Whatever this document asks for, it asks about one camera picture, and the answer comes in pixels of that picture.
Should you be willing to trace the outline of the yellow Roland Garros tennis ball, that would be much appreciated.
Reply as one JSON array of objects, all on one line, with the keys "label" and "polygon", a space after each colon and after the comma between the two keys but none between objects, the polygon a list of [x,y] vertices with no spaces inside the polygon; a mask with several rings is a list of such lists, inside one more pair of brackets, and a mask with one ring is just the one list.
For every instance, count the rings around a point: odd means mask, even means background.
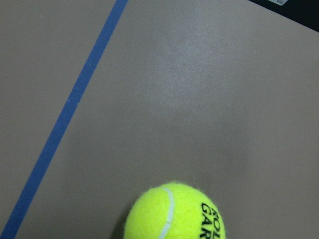
[{"label": "yellow Roland Garros tennis ball", "polygon": [[124,238],[224,239],[226,230],[217,206],[204,193],[182,183],[167,183],[135,201]]}]

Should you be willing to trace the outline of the black box with label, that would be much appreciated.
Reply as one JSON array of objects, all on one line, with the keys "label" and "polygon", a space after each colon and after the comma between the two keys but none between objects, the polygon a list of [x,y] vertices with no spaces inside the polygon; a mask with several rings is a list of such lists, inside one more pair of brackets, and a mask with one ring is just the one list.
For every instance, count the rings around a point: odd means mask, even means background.
[{"label": "black box with label", "polygon": [[319,31],[318,0],[252,0],[251,2],[316,32]]}]

